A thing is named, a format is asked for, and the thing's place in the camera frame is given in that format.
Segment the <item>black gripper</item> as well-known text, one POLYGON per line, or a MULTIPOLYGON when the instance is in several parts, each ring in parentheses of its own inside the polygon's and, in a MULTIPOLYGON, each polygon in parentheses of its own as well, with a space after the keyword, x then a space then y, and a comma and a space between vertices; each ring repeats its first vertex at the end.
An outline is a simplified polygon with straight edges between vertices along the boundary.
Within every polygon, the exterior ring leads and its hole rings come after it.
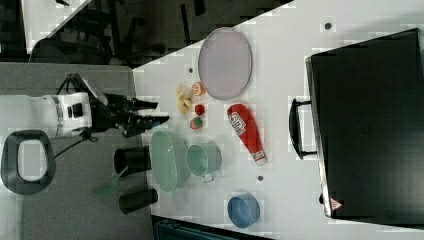
POLYGON ((90 134, 111 128, 120 129, 125 138, 144 133, 169 120, 168 116, 135 116, 134 111, 156 109, 157 102, 149 102, 124 95, 106 94, 104 98, 89 96, 92 125, 90 134))

